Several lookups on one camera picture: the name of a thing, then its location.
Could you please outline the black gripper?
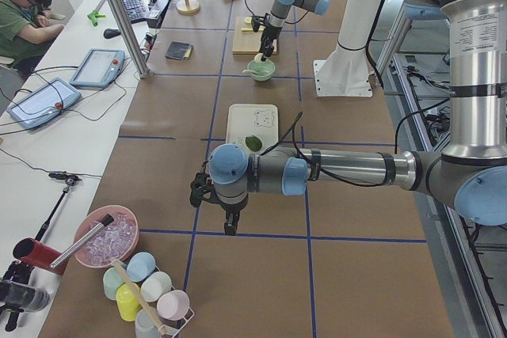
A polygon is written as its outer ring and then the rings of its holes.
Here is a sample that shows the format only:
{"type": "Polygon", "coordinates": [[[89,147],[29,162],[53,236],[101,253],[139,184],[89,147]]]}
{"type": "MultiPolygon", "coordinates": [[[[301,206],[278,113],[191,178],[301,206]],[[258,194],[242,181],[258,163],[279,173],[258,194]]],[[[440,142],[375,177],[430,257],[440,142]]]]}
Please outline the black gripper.
{"type": "Polygon", "coordinates": [[[263,17],[252,15],[251,26],[254,32],[259,32],[261,26],[264,27],[261,36],[261,46],[259,49],[259,54],[261,55],[259,60],[264,62],[265,57],[270,57],[273,54],[273,41],[280,35],[282,20],[271,13],[267,13],[263,17]]]}
{"type": "Polygon", "coordinates": [[[226,235],[237,233],[241,210],[248,203],[248,193],[236,185],[215,184],[211,175],[206,173],[207,162],[204,161],[200,171],[190,184],[189,202],[193,207],[200,207],[207,202],[218,204],[225,210],[224,232],[226,235]]]}

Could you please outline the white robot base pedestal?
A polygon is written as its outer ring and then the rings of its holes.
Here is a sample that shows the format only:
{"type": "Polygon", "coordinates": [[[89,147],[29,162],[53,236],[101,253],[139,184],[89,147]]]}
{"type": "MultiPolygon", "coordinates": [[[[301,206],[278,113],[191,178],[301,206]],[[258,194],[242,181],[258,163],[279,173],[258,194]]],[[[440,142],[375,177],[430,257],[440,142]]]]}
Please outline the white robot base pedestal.
{"type": "Polygon", "coordinates": [[[381,0],[347,0],[337,46],[325,60],[314,61],[319,97],[371,97],[367,45],[381,0]]]}

